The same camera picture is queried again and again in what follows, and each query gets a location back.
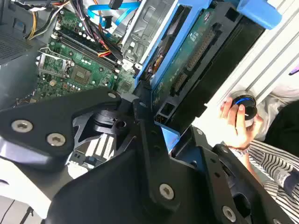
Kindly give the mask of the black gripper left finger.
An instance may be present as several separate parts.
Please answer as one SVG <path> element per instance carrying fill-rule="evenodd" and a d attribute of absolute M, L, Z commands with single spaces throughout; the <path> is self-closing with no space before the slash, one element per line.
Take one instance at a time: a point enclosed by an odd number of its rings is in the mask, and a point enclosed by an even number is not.
<path fill-rule="evenodd" d="M 0 178 L 11 188 L 7 194 L 37 210 L 49 211 L 56 194 L 82 176 L 67 177 L 66 164 L 75 147 L 98 136 L 94 126 L 100 124 L 103 112 L 124 123 L 122 127 L 113 125 L 113 133 L 119 138 L 117 150 L 108 161 L 130 149 L 167 151 L 151 109 L 141 99 L 122 99 L 107 87 L 2 110 Z"/>

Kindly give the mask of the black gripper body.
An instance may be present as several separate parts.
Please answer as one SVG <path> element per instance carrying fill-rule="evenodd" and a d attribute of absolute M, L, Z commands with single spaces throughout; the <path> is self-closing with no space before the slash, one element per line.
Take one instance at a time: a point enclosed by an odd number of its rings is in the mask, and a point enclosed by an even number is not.
<path fill-rule="evenodd" d="M 160 148 L 130 149 L 66 184 L 48 224 L 208 224 L 215 221 L 204 171 L 214 153 L 199 149 L 197 167 Z"/>

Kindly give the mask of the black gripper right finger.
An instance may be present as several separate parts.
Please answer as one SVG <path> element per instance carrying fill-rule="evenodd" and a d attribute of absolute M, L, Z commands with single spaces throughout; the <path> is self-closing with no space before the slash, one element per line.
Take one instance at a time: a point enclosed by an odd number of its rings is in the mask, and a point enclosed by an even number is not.
<path fill-rule="evenodd" d="M 230 152 L 209 146 L 205 135 L 190 126 L 172 152 L 179 176 L 175 193 L 187 204 L 185 224 L 291 224 L 263 186 Z"/>

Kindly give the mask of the person's hand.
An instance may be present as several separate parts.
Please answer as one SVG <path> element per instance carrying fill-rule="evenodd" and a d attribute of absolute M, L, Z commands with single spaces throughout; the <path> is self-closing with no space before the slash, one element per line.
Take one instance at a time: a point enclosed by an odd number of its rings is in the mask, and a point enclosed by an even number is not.
<path fill-rule="evenodd" d="M 263 119 L 257 114 L 252 125 L 246 127 L 244 105 L 233 105 L 232 101 L 228 97 L 220 107 L 221 134 L 228 147 L 245 149 L 259 133 Z"/>

